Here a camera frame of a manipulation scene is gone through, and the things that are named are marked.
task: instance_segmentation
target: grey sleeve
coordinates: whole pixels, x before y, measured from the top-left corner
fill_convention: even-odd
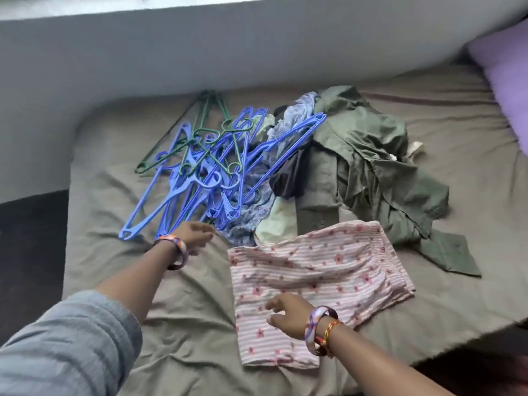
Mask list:
[[[141,326],[119,302],[76,293],[0,348],[0,394],[115,395],[141,346]]]

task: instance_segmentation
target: bed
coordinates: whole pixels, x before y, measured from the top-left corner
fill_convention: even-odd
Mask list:
[[[450,214],[433,226],[464,234],[482,271],[481,279],[446,273],[400,249],[416,296],[377,314],[360,332],[414,364],[527,318],[528,158],[519,152],[481,72],[443,66],[358,89],[378,110],[405,119],[410,140],[425,144],[415,162],[450,186]],[[252,89],[225,98],[232,112],[246,105],[273,109],[306,90]],[[152,241],[154,225],[133,241],[117,238],[150,179],[133,170],[190,99],[124,100],[99,109],[81,125],[71,164],[63,297],[127,266]],[[335,359],[323,359],[318,370],[241,366],[228,248],[216,237],[184,271],[166,274],[122,394],[356,391]]]

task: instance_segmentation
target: wrinkled sheet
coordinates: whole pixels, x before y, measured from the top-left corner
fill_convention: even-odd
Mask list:
[[[410,141],[424,143],[415,162],[450,186],[450,213],[433,227],[464,234],[483,276],[446,273],[400,249],[416,295],[360,331],[415,363],[528,317],[528,158],[485,79],[475,68],[451,66],[358,89],[373,107],[406,120]],[[232,113],[246,105],[273,109],[307,90],[244,90],[226,99]],[[154,225],[134,241],[117,238],[150,179],[133,170],[189,99],[114,103],[81,125],[71,164],[64,297],[127,266],[152,240]],[[150,207],[162,193],[156,190]],[[353,393],[356,384],[336,359],[323,359],[318,370],[242,367],[228,248],[217,237],[185,270],[167,272],[144,325],[142,353],[121,394]]]

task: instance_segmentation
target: pale green fabric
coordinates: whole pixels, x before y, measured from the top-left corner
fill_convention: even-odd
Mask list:
[[[327,118],[313,139],[325,151],[313,155],[332,172],[308,171],[315,191],[299,209],[335,198],[360,219],[379,221],[394,245],[416,249],[445,271],[479,276],[466,238],[432,229],[433,219],[447,214],[449,187],[407,161],[405,122],[376,111],[352,86],[330,87],[320,96],[314,113]]]

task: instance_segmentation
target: colorful bangle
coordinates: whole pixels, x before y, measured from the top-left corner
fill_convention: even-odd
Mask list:
[[[306,347],[308,351],[316,356],[326,355],[326,350],[320,350],[315,346],[315,330],[317,329],[317,324],[324,315],[330,315],[332,318],[338,319],[337,313],[334,309],[328,306],[319,306],[312,311],[304,330],[304,341],[306,342]]]
[[[181,259],[182,259],[181,264],[178,265],[178,264],[173,263],[169,265],[167,269],[169,271],[176,271],[178,269],[181,269],[185,264],[187,264],[187,260],[189,259],[189,253],[187,252],[187,246],[185,245],[183,240],[181,240],[180,238],[177,238],[172,235],[162,235],[154,241],[154,243],[152,244],[152,247],[157,245],[162,240],[168,240],[169,242],[174,243],[176,247],[179,249],[180,254],[181,254]]]
[[[334,357],[334,355],[332,354],[332,352],[330,351],[330,348],[328,347],[328,338],[330,337],[330,331],[336,324],[342,324],[342,322],[336,319],[335,321],[332,321],[331,323],[329,323],[325,331],[325,337],[323,339],[320,339],[319,341],[319,345],[323,347],[324,350],[326,350],[326,355],[331,359]]]

